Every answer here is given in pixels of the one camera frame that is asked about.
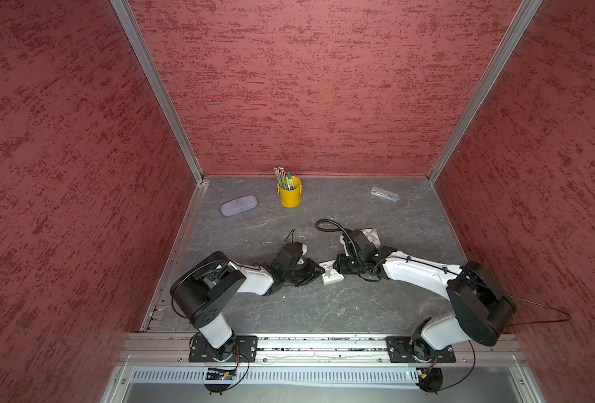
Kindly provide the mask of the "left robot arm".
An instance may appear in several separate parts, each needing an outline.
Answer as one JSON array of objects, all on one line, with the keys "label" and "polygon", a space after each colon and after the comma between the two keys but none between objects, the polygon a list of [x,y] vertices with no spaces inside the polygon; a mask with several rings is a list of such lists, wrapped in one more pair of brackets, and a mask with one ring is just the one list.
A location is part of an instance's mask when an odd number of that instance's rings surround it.
[{"label": "left robot arm", "polygon": [[236,351],[235,333],[223,315],[230,300],[238,293],[267,297],[288,285],[311,284],[325,268],[304,253],[303,243],[286,243],[272,263],[244,265],[215,251],[173,283],[173,310],[198,331],[215,360],[226,361]]}]

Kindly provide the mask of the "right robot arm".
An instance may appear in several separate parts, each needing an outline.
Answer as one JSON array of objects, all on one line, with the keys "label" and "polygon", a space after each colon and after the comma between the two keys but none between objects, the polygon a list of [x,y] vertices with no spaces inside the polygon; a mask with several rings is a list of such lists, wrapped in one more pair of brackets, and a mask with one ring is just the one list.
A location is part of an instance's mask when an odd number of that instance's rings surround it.
[{"label": "right robot arm", "polygon": [[495,345],[517,311],[492,273],[474,261],[444,265],[422,260],[393,247],[376,247],[361,230],[344,231],[340,241],[344,253],[334,263],[339,273],[405,282],[450,302],[451,312],[423,320],[409,337],[407,351],[418,362],[433,361],[456,343]]}]

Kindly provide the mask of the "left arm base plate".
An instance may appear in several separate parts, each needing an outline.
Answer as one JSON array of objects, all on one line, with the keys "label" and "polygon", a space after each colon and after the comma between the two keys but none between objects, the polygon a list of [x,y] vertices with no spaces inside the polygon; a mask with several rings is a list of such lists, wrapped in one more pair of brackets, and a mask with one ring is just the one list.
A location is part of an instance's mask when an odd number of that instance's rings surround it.
[{"label": "left arm base plate", "polygon": [[197,333],[191,337],[188,347],[188,361],[190,363],[235,363],[243,360],[245,363],[256,361],[257,336],[233,336],[220,348],[214,348],[207,339]]}]

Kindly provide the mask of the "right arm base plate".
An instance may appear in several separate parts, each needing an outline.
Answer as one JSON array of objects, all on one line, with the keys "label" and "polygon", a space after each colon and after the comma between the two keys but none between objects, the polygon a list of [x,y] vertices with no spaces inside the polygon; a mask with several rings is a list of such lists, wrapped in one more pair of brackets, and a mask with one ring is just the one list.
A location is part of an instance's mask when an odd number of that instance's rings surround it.
[{"label": "right arm base plate", "polygon": [[453,364],[455,353],[451,346],[441,350],[430,347],[423,339],[390,336],[385,338],[386,350],[393,364]]}]

